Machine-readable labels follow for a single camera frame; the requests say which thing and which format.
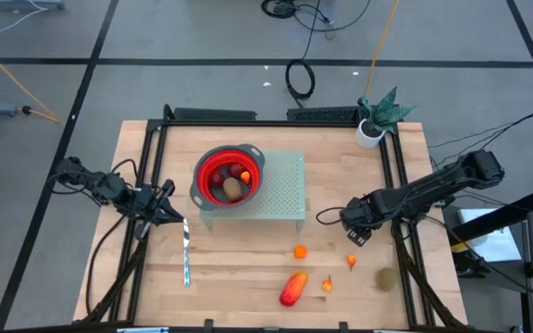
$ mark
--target floor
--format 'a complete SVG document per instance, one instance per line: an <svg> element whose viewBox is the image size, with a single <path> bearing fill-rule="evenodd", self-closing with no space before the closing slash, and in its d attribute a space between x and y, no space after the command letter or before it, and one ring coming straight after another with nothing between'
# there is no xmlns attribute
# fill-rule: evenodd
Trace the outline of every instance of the floor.
<svg viewBox="0 0 533 333"><path fill-rule="evenodd" d="M121 122L159 117L164 103L254 110L260 119L284 119L296 107L284 65L303 54L309 31L292 18L264 15L260 2L67 0L67 10L34 15L0 34L2 61L62 119L0 117L0 303L25 237L35 237L31 255L20 258L26 271L15 279L21 281L15 301L3 302L11 308L0 327L60 325L73 315L98 210L79 196L53 196L41 209L56 155L109 169ZM365 3L322 0L321 10L339 26ZM361 60L372 59L391 6L372 0L364 17L332 40L315 33L307 58L330 61L313 67L316 89L306 107L354 105L362 96L369 63ZM0 29L29 10L0 10ZM423 122L428 144L515 121L533 112L532 45L533 0L402 1L369 98L377 101L398 85L398 101L418 105L406 120ZM301 70L291 79L307 90ZM1 70L0 101L34 105ZM465 147L431 153L439 161ZM507 177L483 193L511 202L532 192L533 121L490 149ZM462 289L472 325L521 324L516 294L476 281L462 281Z"/></svg>

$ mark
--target perforated shelf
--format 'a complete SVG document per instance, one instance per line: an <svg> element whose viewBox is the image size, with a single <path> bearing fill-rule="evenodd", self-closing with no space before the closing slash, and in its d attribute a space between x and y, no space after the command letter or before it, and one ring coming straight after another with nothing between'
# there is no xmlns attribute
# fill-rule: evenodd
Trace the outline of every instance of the perforated shelf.
<svg viewBox="0 0 533 333"><path fill-rule="evenodd" d="M263 152L263 182L256 196L239 207L201 211L208 228L217 220L292 221L301 230L305 221L303 152Z"/></svg>

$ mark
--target white pot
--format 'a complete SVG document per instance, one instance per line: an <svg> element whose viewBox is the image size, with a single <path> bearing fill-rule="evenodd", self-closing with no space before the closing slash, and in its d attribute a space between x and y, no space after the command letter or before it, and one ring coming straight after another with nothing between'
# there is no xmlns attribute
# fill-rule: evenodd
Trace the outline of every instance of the white pot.
<svg viewBox="0 0 533 333"><path fill-rule="evenodd" d="M357 130L355 131L355 141L357 144L359 144L362 148L373 148L378 145L381 138L384 137L384 134L386 134L386 131L384 130L381 132L381 134L377 138L371 138L368 137L361 128L363 127L364 123L367 121L367 119L361 120L359 123L359 126L357 127Z"/></svg>

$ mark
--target colander handle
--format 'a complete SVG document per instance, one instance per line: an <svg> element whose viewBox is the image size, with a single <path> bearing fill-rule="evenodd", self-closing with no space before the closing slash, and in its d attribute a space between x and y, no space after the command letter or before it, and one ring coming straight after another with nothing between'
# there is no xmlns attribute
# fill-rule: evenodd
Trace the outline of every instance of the colander handle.
<svg viewBox="0 0 533 333"><path fill-rule="evenodd" d="M218 205L211 203L203 197L201 191L199 190L199 185L196 182L196 177L192 178L190 195L192 202L204 211L211 211L220 208Z"/></svg>
<svg viewBox="0 0 533 333"><path fill-rule="evenodd" d="M263 167L265 166L265 155L263 152L260 151L260 149L254 147L253 145L249 143L243 143L238 145L238 148L244 150L247 154L252 156L256 163L258 164L258 168L260 169L260 172L262 173Z"/></svg>

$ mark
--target green plant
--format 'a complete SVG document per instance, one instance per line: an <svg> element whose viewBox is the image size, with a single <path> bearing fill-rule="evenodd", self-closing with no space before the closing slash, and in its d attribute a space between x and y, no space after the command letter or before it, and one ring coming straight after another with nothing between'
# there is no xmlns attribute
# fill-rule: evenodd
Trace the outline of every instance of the green plant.
<svg viewBox="0 0 533 333"><path fill-rule="evenodd" d="M382 98L378 106L371 105L365 96L361 97L361 103L369 111L369 118L366 121L370 130L384 131L389 130L394 133L394 124L406 117L416 106L395 105L396 90L394 87L388 94Z"/></svg>

